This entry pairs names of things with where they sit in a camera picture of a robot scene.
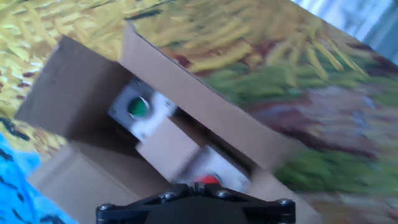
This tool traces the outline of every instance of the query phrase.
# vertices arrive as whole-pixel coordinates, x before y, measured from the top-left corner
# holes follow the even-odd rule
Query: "bolt head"
[[[218,197],[227,197],[229,195],[229,192],[226,190],[218,190],[216,194]]]
[[[288,204],[290,202],[293,202],[293,201],[291,199],[288,199],[288,198],[281,198],[281,199],[278,200],[278,203],[280,203],[281,205],[286,205],[286,204]]]
[[[170,108],[171,107],[171,102],[169,102],[169,101],[167,101],[166,103],[165,103],[165,106],[167,107],[167,108]]]
[[[118,114],[119,112],[118,112],[116,109],[112,109],[112,110],[111,110],[111,113],[112,113],[112,114]]]
[[[164,193],[164,197],[165,197],[166,199],[174,198],[176,195],[177,195],[177,194],[174,193],[174,192],[165,192],[165,193]]]
[[[105,204],[101,205],[101,206],[99,207],[99,209],[100,209],[100,210],[107,210],[107,209],[109,209],[109,208],[111,208],[111,207],[113,207],[113,204],[111,204],[111,203],[105,203]]]

